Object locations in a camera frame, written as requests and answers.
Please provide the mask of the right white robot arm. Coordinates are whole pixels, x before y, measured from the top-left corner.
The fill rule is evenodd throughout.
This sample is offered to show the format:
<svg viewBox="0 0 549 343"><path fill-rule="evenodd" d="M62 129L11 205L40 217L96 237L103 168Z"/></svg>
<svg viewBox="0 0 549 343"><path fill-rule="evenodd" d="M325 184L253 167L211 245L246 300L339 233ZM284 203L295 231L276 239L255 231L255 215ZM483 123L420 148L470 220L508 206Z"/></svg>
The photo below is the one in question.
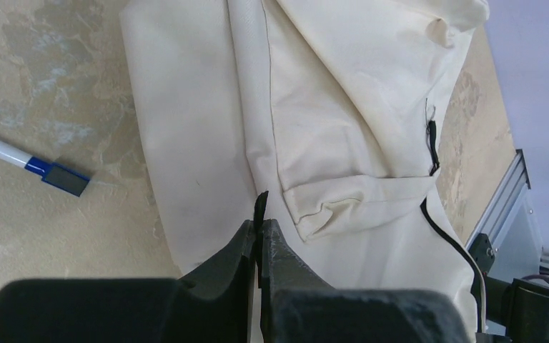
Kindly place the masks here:
<svg viewBox="0 0 549 343"><path fill-rule="evenodd" d="M495 261L489 236L478 234L469 253L485 281L485 318L505 328L504 334L477 333L477 342L549 342L549 276L534 274L511 283L492 278Z"/></svg>

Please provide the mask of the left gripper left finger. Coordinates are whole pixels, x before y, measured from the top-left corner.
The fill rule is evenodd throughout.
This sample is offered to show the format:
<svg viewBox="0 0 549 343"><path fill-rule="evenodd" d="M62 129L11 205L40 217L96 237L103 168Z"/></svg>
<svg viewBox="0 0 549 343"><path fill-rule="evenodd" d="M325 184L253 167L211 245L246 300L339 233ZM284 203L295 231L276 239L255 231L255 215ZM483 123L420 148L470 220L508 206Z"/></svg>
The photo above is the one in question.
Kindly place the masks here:
<svg viewBox="0 0 549 343"><path fill-rule="evenodd" d="M0 290L0 342L246 342L254 226L181 279L22 279Z"/></svg>

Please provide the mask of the beige canvas backpack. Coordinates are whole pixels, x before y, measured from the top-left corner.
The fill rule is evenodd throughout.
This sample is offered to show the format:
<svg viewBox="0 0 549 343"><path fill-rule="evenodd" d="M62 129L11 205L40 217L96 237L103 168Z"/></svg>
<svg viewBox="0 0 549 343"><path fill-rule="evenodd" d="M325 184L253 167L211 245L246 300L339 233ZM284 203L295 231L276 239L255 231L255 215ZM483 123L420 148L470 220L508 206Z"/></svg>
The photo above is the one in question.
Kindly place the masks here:
<svg viewBox="0 0 549 343"><path fill-rule="evenodd" d="M488 16L486 1L130 1L139 133L181 272L268 192L267 215L327 283L444 294L474 342L483 281L436 154Z"/></svg>

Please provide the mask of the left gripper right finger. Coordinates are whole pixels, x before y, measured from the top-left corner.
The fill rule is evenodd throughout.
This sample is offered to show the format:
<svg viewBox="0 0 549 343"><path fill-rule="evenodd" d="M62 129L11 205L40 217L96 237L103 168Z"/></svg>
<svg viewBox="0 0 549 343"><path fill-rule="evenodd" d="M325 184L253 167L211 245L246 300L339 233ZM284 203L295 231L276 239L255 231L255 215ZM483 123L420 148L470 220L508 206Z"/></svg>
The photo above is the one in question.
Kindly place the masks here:
<svg viewBox="0 0 549 343"><path fill-rule="evenodd" d="M274 219L260 227L265 342L469 342L460 314L428 290L335 289L289 247Z"/></svg>

